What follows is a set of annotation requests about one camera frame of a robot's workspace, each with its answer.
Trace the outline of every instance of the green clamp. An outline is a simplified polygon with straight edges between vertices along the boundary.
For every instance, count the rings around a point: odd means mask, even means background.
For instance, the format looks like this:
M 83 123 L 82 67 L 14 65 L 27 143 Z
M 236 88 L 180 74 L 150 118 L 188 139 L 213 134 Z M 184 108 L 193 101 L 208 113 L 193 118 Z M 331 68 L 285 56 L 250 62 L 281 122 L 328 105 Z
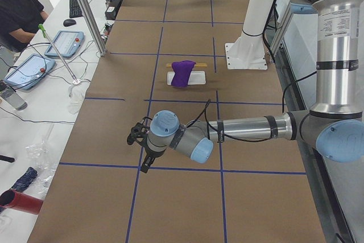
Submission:
M 42 25 L 42 24 L 39 24 L 39 25 L 38 25 L 38 29 L 40 29 L 40 30 L 42 31 L 42 33 L 43 33 L 43 37 L 44 37 L 44 38 L 47 38 L 47 37 L 46 37 L 46 30 L 44 29 L 44 27 L 43 27 L 43 25 Z

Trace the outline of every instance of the keyboard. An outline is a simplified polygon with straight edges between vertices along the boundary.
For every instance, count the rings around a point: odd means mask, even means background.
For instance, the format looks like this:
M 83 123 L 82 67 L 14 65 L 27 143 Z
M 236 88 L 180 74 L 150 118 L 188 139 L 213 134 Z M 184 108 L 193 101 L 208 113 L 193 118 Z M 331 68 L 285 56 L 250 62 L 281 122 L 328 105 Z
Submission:
M 69 17 L 81 17 L 82 10 L 77 0 L 69 0 Z

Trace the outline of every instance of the red cup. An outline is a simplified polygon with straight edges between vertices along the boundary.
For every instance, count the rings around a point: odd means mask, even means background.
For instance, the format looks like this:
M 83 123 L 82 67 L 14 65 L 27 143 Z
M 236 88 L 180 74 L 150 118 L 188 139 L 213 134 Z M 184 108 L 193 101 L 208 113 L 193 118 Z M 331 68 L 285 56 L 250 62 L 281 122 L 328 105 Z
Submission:
M 33 215 L 39 214 L 42 204 L 43 200 L 14 190 L 7 190 L 0 196 L 0 206 Z

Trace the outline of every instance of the water bottle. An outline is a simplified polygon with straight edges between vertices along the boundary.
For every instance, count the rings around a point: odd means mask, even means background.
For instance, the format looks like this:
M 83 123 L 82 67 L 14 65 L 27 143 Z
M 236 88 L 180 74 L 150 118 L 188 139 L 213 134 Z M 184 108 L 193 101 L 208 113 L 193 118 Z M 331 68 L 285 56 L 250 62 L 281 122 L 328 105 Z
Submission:
M 23 110 L 28 104 L 19 96 L 13 88 L 0 81 L 0 97 L 7 101 L 16 110 Z

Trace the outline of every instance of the computer mouse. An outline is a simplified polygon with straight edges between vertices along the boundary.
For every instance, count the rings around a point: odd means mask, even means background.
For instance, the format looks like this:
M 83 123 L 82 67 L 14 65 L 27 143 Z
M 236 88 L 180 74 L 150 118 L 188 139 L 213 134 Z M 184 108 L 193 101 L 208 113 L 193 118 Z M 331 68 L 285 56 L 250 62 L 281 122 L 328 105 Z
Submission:
M 63 26 L 65 26 L 65 27 L 69 27 L 69 26 L 72 26 L 74 24 L 76 24 L 76 20 L 71 19 L 71 18 L 66 19 L 65 21 L 63 21 Z

